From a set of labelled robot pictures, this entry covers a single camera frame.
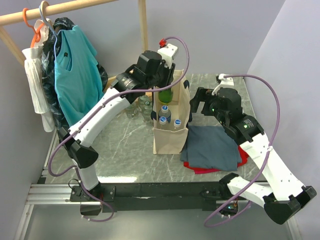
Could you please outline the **cream canvas tote bag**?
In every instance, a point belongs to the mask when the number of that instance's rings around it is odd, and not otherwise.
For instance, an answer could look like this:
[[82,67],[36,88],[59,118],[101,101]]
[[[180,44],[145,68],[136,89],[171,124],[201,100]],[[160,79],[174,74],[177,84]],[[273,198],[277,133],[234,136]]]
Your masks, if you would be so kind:
[[[158,98],[158,92],[152,95],[153,111],[151,117],[153,119],[153,153],[156,155],[164,154],[179,154],[187,140],[188,128],[187,124],[190,120],[190,83],[185,77],[183,70],[175,70],[173,80],[181,81],[172,87],[173,99],[168,105],[171,111],[171,121],[166,130],[160,129],[158,121],[158,113],[162,104]],[[178,130],[173,130],[172,124],[176,119],[181,120],[181,127]]]

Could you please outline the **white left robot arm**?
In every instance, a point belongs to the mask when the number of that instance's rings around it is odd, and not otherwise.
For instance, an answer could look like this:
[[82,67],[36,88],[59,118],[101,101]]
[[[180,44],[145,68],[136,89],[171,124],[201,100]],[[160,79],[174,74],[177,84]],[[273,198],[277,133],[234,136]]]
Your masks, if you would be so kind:
[[99,155],[92,148],[94,140],[116,115],[145,92],[167,90],[172,86],[177,53],[177,46],[166,43],[157,51],[146,50],[140,54],[137,63],[116,76],[102,99],[68,132],[60,134],[71,136],[65,147],[83,185],[82,195],[88,201],[94,201],[100,195],[95,169]]

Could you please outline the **green Perrier glass bottle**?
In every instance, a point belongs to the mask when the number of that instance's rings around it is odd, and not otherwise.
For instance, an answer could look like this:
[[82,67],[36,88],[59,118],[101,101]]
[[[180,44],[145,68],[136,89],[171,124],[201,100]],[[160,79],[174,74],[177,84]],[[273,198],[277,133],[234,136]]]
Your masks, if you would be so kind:
[[158,100],[163,105],[168,105],[173,100],[173,90],[172,88],[168,88],[166,90],[162,90],[158,92]]

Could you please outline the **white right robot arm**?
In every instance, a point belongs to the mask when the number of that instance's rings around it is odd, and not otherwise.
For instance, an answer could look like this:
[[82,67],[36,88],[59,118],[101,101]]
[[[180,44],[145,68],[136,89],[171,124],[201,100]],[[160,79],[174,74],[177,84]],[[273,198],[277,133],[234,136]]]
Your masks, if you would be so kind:
[[230,173],[219,181],[222,198],[235,199],[240,192],[240,197],[260,205],[271,220],[282,225],[317,195],[312,186],[304,185],[288,169],[270,146],[259,122],[243,113],[242,98],[235,89],[198,87],[190,100],[191,112],[196,113],[201,102],[204,103],[201,113],[218,120],[225,133],[248,154],[268,182],[268,186],[262,186]]

